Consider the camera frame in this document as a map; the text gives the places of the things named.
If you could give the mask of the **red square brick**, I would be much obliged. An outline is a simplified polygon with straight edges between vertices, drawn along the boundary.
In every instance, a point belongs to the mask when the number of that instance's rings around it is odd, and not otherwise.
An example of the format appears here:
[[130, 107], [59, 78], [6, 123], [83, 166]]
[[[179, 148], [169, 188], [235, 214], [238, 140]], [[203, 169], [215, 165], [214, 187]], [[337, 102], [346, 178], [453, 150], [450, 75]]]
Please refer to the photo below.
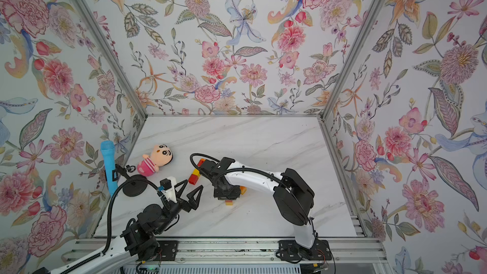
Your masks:
[[191, 176], [188, 179], [189, 184], [191, 185], [196, 185], [197, 182], [199, 181], [199, 175], [191, 174]]

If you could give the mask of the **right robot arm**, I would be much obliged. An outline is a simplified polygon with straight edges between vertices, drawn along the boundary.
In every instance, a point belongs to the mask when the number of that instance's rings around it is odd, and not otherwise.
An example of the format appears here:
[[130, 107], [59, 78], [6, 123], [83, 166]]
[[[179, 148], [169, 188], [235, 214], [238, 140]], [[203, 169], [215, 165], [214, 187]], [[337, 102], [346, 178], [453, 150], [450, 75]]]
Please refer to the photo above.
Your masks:
[[298, 247], [310, 250], [314, 246], [316, 232], [309, 212], [315, 193], [295, 170], [262, 171], [228, 157], [216, 159], [202, 153], [193, 153], [190, 162], [210, 181], [216, 199], [237, 200], [243, 188], [271, 195], [281, 216], [294, 226]]

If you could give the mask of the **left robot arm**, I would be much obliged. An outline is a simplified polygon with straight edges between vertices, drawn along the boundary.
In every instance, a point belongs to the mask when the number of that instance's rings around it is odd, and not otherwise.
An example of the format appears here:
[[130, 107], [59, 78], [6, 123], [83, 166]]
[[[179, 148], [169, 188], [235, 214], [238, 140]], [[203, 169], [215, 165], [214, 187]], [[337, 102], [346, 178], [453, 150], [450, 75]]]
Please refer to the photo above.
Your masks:
[[187, 186], [186, 180], [175, 184], [171, 180], [164, 179], [159, 186], [149, 180], [142, 180], [142, 182], [156, 191], [160, 203], [148, 205], [120, 236], [113, 238], [114, 202], [118, 193], [130, 184], [130, 181], [125, 181], [117, 188], [109, 203], [105, 246], [79, 261], [54, 270], [42, 267], [35, 273], [110, 273], [133, 260], [149, 261], [156, 257], [160, 252], [157, 236], [172, 227], [181, 211], [189, 213], [198, 209], [204, 187], [198, 186], [186, 195], [187, 199], [183, 199], [181, 195]]

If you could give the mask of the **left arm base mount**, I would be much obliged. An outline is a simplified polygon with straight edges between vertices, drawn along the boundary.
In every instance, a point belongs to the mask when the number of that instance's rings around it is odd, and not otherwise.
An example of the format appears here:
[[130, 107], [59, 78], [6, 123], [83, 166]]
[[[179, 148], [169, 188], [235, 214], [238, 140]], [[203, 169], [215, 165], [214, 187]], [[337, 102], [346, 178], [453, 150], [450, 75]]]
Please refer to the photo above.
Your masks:
[[137, 254], [137, 261], [175, 261], [178, 241], [157, 241]]

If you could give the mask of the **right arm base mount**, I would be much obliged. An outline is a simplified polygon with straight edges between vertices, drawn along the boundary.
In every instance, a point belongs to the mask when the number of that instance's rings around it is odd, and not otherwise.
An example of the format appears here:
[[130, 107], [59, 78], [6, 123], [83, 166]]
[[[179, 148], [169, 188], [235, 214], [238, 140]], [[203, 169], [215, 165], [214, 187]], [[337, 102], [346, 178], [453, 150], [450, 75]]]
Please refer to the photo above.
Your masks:
[[301, 261], [332, 261], [332, 252], [327, 241], [315, 240], [310, 249], [299, 246], [296, 241], [279, 241], [275, 256], [289, 263]]

